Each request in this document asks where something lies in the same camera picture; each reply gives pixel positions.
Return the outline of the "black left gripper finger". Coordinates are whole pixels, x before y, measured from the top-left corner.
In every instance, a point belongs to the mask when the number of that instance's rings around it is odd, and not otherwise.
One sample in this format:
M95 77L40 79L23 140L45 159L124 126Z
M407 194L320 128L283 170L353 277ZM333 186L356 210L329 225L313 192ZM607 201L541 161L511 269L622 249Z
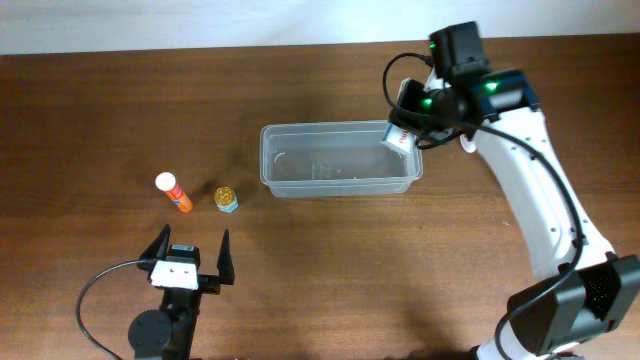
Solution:
M151 244L141 253L140 260L162 260L166 257L169 246L171 227L166 224L159 235L151 242Z
M216 267L221 285L233 285L235 283L235 269L231 255L230 233L228 229L225 230L223 235Z

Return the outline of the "white Panadol medicine box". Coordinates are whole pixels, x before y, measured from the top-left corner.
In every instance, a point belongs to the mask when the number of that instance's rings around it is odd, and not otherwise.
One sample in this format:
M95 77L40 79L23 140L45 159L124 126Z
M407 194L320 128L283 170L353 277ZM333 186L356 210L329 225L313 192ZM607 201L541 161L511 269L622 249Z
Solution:
M416 136L413 133L389 123L381 143L397 153L408 155L413 152L415 141Z

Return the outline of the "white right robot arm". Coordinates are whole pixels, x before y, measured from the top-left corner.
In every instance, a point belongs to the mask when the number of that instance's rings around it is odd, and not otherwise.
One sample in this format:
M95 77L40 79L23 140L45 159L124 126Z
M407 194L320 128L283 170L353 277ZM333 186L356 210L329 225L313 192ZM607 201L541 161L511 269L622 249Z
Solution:
M639 293L639 260L616 254L581 206L554 152L523 72L495 72L476 23L430 36L425 82L389 99L382 142L408 154L459 140L501 186L529 251L535 283L512 295L476 360L570 359L576 345L615 330Z

